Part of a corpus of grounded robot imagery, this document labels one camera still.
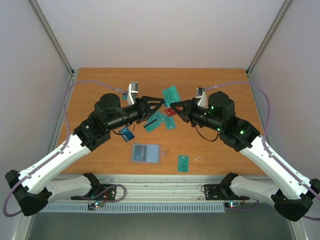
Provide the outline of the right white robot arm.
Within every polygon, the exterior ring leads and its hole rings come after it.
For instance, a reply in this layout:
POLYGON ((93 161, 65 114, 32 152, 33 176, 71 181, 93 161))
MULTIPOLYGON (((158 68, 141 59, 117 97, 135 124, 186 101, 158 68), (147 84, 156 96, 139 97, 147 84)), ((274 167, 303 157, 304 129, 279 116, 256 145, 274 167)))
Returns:
POLYGON ((236 116, 235 102, 224 92, 212 93, 208 107, 200 102, 193 98, 170 106, 192 127, 215 130, 225 145, 250 159, 273 181, 261 183, 230 172, 219 184, 221 194, 226 199, 241 196, 264 202, 292 222, 305 217, 320 192, 320 181, 303 176, 286 163, 251 123, 236 116))

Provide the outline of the dark blue card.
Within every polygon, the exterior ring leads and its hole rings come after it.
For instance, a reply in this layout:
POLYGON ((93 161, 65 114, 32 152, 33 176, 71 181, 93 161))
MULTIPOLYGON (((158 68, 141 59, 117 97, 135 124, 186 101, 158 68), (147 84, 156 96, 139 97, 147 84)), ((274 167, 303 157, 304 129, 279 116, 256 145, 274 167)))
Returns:
POLYGON ((124 139, 124 141, 126 143, 130 142, 131 140, 133 140, 135 138, 134 134, 132 133, 131 130, 129 130, 128 127, 123 127, 122 129, 120 129, 118 131, 118 133, 120 134, 120 136, 124 139))

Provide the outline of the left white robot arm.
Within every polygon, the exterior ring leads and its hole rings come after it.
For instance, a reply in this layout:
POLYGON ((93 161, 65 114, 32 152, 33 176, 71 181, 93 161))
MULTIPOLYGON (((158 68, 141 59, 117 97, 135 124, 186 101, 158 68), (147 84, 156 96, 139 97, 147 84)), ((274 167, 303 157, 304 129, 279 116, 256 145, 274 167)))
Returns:
POLYGON ((69 197, 96 199, 101 193, 101 184, 91 172, 68 180, 53 182, 53 179, 76 160, 107 142, 112 131, 147 121, 164 102, 162 98, 142 96, 135 98, 133 104, 121 107, 118 95, 104 94, 94 104, 88 118, 60 146, 34 165, 5 174, 20 213, 32 216, 48 203, 69 197))

